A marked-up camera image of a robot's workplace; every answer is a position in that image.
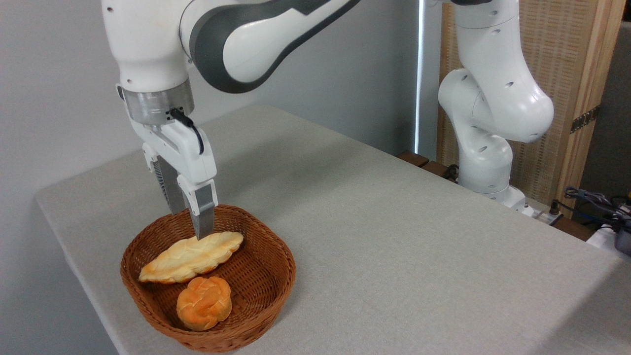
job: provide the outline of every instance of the brown woven basket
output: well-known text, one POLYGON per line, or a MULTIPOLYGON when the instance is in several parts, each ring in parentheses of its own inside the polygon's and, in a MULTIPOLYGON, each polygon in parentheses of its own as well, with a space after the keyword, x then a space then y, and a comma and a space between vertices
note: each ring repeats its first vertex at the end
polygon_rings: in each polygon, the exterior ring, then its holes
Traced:
POLYGON ((177 296, 187 284, 141 283, 143 266, 178 240, 195 234, 189 211, 166 215, 148 225, 123 254, 121 276, 144 318, 159 332, 203 352, 226 352, 260 338, 280 313, 296 276, 287 245, 261 221, 239 207, 215 208, 213 232, 233 231, 244 241, 230 259, 204 275, 225 279, 232 290, 232 312, 204 332, 188 330, 177 316, 177 296))

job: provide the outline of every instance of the bun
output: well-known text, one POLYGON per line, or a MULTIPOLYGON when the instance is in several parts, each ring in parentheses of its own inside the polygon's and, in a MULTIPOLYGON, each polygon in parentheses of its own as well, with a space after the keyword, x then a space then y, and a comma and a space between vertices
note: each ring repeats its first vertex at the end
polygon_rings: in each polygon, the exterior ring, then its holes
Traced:
POLYGON ((237 232, 214 233, 200 240, 193 236, 177 241, 145 265, 138 279, 162 284, 187 282, 225 263, 242 241, 243 235, 237 232))
POLYGON ((214 327, 231 311, 230 286, 215 276, 196 277, 177 298, 177 316, 186 327, 198 332, 214 327))

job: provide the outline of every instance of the table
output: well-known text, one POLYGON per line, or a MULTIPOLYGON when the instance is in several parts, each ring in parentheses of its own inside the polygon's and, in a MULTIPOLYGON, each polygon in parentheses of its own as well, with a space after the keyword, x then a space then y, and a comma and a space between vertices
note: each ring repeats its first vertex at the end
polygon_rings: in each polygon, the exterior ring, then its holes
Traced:
MULTIPOLYGON (((631 265, 269 106, 202 125, 220 203, 292 250, 275 325, 237 354, 628 354, 631 265)), ((151 328, 119 264, 168 213, 140 151, 37 201, 121 354, 197 354, 151 328)))

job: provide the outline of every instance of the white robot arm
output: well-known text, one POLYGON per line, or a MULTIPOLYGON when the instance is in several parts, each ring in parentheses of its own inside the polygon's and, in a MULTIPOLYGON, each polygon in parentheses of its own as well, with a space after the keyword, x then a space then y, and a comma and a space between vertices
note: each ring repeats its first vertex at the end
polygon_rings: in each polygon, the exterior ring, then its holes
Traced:
POLYGON ((117 87, 173 214, 189 207, 198 238, 213 230, 215 158, 193 109, 194 64, 219 90, 265 82, 294 48, 359 0, 102 0, 117 87))
POLYGON ((531 214, 524 194, 509 185, 512 150, 506 141, 532 142, 554 117, 552 101, 528 70, 521 50, 519 0, 456 6, 464 69, 449 73, 439 102, 459 147, 458 183, 531 214))

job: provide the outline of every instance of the black cable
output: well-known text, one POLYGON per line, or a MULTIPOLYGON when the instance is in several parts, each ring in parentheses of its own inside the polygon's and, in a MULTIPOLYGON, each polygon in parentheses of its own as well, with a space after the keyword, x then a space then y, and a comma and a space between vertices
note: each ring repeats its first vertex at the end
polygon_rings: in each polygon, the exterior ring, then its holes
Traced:
POLYGON ((447 168, 447 170, 445 170, 445 173, 443 173, 442 177, 445 178, 445 179, 452 178, 453 180, 457 180, 458 179, 458 169, 460 169, 458 167, 458 165, 451 164, 447 168))
POLYGON ((585 217, 587 219, 597 220, 597 221, 600 221, 600 222, 602 222, 604 224, 609 224, 609 225, 611 225, 613 227, 619 227, 619 228, 623 228, 625 230, 626 230, 626 228, 628 228, 627 224, 624 223, 624 222, 623 223, 617 223, 619 221, 619 219, 606 219, 606 218, 597 217, 597 216, 594 216, 594 215, 585 214, 585 213, 583 213, 583 212, 581 212, 579 210, 576 210, 576 209, 564 204, 563 202, 561 202, 559 200, 553 200, 553 202, 556 202, 560 206, 562 206, 563 208, 565 208, 567 210, 570 210, 572 212, 578 213, 578 214, 580 214, 581 216, 583 216, 583 217, 585 217))
POLYGON ((198 137, 199 142, 199 154, 202 155, 204 153, 204 141, 201 139, 201 135, 199 134, 197 127, 195 127, 195 123, 193 122, 193 120, 188 118, 178 109, 172 109, 168 113, 170 113, 173 118, 181 122, 184 126, 191 128, 193 132, 195 132, 195 135, 198 137))

